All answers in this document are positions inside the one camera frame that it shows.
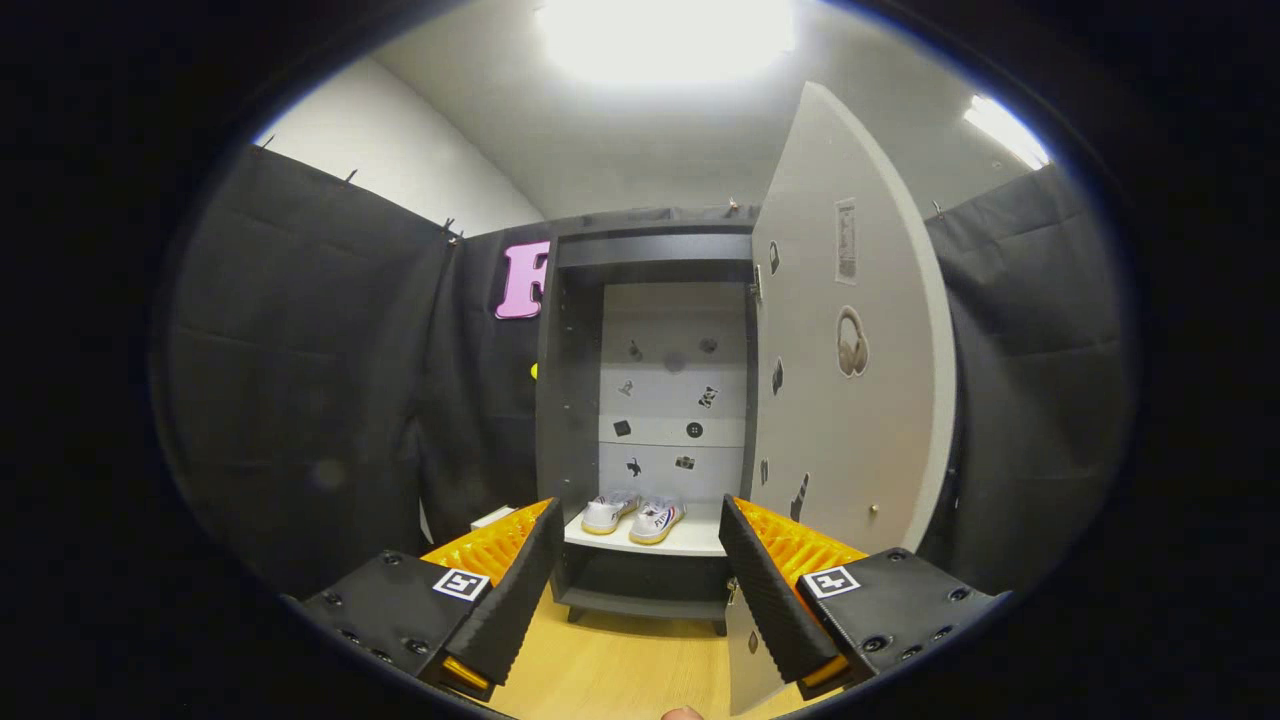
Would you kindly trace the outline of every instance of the white wall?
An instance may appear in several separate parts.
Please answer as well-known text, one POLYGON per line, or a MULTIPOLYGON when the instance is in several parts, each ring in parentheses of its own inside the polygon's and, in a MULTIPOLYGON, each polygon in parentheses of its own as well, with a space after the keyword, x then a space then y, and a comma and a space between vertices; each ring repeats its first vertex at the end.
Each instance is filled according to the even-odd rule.
POLYGON ((374 60, 315 88, 255 141, 467 237, 543 220, 479 150, 374 60))

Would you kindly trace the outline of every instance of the ceiling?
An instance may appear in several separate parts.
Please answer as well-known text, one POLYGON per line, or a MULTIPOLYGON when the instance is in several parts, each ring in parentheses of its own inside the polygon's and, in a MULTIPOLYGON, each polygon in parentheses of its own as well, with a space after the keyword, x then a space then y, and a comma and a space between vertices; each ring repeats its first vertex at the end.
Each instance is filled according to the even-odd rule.
POLYGON ((970 85, 896 32, 817 0, 792 3, 795 49, 764 70, 649 88, 586 83, 554 65, 534 18, 541 4, 475 0, 375 59, 548 219, 763 201, 805 81, 827 86, 867 126, 922 215, 1027 172, 963 120, 970 85))

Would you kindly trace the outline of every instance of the cabinet shelf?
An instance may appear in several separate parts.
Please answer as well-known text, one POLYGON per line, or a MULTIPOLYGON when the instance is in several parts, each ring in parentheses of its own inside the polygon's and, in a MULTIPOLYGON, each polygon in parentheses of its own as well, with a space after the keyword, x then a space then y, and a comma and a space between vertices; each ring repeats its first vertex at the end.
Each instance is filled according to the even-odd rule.
POLYGON ((721 503, 718 502, 689 503, 685 518, 676 523, 676 527, 667 533, 667 538, 658 544, 639 544, 627 537, 639 511, 626 514, 618 521, 618 529, 607 536, 594 536, 585 532, 582 529, 582 512, 573 516, 564 527, 564 542, 643 555, 724 557, 724 548, 719 542, 721 503))

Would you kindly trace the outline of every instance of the white shelf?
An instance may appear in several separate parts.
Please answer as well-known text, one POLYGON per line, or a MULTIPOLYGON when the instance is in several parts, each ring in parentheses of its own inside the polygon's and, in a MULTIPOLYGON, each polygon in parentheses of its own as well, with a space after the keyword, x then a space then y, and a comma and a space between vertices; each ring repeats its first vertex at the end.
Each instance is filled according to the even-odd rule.
POLYGON ((564 525, 564 542, 598 547, 600 550, 618 550, 623 552, 640 552, 646 555, 682 555, 686 557, 724 557, 724 548, 719 543, 719 502, 691 502, 687 514, 676 523, 666 539, 658 544, 640 544, 631 542, 627 536, 631 533, 631 524, 639 511, 627 512, 620 521, 618 529, 607 536, 593 536, 582 530, 582 512, 579 512, 568 525, 564 525))
POLYGON ((742 447, 746 420, 737 418, 654 418, 644 415, 600 415, 600 442, 617 445, 660 445, 667 447, 742 447), (613 423, 626 420, 630 430, 620 436, 613 423), (699 437, 689 436, 689 424, 703 427, 699 437))

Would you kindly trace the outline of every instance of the white sneaker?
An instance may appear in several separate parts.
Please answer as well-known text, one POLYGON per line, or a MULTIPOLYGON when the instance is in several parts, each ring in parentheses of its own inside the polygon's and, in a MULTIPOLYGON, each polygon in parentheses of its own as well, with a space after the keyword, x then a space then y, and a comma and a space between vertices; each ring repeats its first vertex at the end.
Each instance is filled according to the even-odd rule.
POLYGON ((675 497, 650 497, 640 505, 640 514, 631 524, 631 542, 657 544, 685 516, 685 501, 675 497))
POLYGON ((618 519, 640 505, 640 495, 621 489, 602 495, 586 503, 582 512, 582 529, 593 536, 607 536, 618 529, 618 519))

